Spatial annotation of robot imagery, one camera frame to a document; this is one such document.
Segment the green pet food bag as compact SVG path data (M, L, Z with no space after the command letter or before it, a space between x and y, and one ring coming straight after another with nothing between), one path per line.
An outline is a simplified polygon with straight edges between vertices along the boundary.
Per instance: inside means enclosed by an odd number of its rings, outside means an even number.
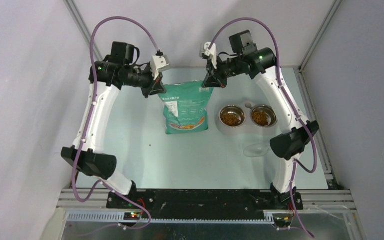
M158 96L164 104L165 133L167 135L202 132L208 129L206 106L212 87L202 87L201 80L167 84L166 93Z

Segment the clear plastic scoop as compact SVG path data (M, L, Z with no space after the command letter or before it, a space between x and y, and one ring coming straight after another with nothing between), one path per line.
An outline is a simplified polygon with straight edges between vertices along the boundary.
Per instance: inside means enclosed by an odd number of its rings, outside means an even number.
M243 149L243 155L248 158L263 157L271 151L267 143L254 143Z

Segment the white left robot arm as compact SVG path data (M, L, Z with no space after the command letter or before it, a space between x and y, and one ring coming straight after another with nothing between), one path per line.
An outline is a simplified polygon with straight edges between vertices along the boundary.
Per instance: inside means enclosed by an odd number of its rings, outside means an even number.
M140 51L134 45L115 41L111 53L102 61L93 63L88 101L80 129L72 145L61 149L61 157L77 171L97 178L120 193L118 201L125 208L136 206L138 195L130 190L133 181L116 169L116 157L103 152L111 109L123 86L140 88L145 98L165 93L162 71L170 67L167 56L157 51L141 69L133 59L135 54L140 54Z

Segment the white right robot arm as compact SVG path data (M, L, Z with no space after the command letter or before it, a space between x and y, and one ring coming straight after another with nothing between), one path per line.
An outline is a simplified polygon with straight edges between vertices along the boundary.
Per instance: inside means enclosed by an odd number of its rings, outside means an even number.
M202 87L225 88L227 79L246 74L263 91L277 116L281 133L270 139L269 145L280 162L270 185L270 203L276 209L297 209L295 187L296 168L313 173L317 168L317 148L314 135L319 130L316 120L298 108L274 52L257 48L249 30L229 37L233 57L222 60L212 42L202 44L199 56L207 61L207 74Z

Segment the steel bowl near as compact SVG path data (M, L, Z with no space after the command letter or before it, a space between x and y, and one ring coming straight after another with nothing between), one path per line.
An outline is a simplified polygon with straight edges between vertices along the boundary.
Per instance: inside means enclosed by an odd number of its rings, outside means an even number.
M241 126L245 120L246 115L244 110L237 105L226 105L222 107L218 113L220 122L230 128Z

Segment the steel bowl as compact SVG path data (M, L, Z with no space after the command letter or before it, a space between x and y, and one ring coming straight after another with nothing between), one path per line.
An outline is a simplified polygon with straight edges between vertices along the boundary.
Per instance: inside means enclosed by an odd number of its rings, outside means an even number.
M277 123L277 117L273 109L265 104L258 104L250 110L251 121L257 126L269 128Z
M237 105L226 105L222 107L218 113L220 122L230 128L241 126L245 120L246 115L244 110Z

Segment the brown kibble in near bowl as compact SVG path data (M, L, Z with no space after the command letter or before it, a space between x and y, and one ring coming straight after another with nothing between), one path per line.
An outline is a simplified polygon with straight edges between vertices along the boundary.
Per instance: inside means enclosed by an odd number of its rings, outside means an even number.
M229 127L237 127L242 123L242 119L239 115L234 113L224 113L220 115L221 122Z

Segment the brown kibble in bowl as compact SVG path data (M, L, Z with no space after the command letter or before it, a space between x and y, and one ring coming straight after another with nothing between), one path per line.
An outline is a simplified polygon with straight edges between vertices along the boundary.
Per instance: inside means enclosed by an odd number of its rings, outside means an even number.
M242 123L242 119L239 115L234 113L224 113L220 115L221 122L229 127L237 127Z
M251 113L252 120L259 126L268 126L270 121L265 111L254 111Z

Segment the white double bowl stand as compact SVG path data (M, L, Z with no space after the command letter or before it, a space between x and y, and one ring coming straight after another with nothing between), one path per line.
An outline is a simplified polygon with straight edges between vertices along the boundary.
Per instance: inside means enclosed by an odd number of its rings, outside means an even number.
M223 125L218 117L218 113L220 109L227 105L237 105L241 107L246 115L245 122L239 126L239 127L228 127ZM272 127L260 127L256 124L254 124L251 121L250 117L250 110L255 105L264 105L264 104L256 104L250 101L245 101L243 103L237 103L237 104L227 104L224 106L221 106L215 113L215 124L217 129L224 135L240 135L240 134L257 134L257 135L263 135L263 136L272 136L274 133L276 133L278 129L278 124L276 123Z

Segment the brown kibble in far bowl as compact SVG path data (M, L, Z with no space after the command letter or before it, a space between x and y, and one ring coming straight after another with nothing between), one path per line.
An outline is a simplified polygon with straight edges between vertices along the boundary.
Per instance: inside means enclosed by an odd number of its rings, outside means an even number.
M254 111L251 113L252 120L259 126L268 126L270 121L265 111Z

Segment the steel bowl far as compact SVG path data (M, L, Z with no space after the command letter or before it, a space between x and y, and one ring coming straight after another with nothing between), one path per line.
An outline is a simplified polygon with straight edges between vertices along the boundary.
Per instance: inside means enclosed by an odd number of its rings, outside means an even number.
M265 104L258 104L250 110L251 121L257 126L269 128L277 123L277 117L273 109Z

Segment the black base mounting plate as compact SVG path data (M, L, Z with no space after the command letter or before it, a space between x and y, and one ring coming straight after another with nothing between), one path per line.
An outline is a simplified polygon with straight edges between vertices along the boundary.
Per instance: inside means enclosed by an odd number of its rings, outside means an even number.
M110 192L108 209L134 209L137 203L153 218L256 220L264 219L264 211L289 210L292 203L303 209L300 193L277 193L263 189L161 189L133 190L127 200Z

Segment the aluminium frame rail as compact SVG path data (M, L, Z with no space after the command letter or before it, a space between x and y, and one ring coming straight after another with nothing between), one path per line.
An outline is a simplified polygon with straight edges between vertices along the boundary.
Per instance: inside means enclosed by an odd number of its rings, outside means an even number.
M87 45L87 50L88 50L88 63L89 66L91 66L91 61L90 61L90 40L92 37L92 32L89 30L82 14L80 13L80 10L75 3L74 0L63 0L63 3L65 4L72 20L74 21L77 29L80 32L80 35L82 36L85 44Z

